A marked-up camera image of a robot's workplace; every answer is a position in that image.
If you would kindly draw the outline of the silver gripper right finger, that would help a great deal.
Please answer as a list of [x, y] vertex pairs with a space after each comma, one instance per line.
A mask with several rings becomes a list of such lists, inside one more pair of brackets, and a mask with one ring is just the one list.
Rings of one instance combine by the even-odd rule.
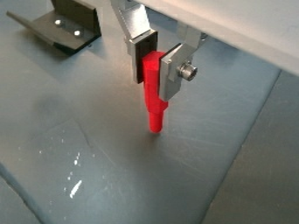
[[197, 73], [197, 67], [192, 65], [192, 55], [208, 37], [204, 32], [187, 24], [177, 24], [176, 34], [183, 42], [159, 59], [159, 96], [165, 102], [179, 92], [181, 81], [191, 81]]

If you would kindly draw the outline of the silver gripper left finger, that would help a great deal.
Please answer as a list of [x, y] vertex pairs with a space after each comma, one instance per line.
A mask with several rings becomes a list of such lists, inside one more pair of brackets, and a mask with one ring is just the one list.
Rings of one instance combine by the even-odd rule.
[[141, 83], [143, 57], [157, 48], [157, 31], [151, 28], [145, 6], [135, 0], [109, 0], [125, 34], [127, 53], [132, 58], [133, 81]]

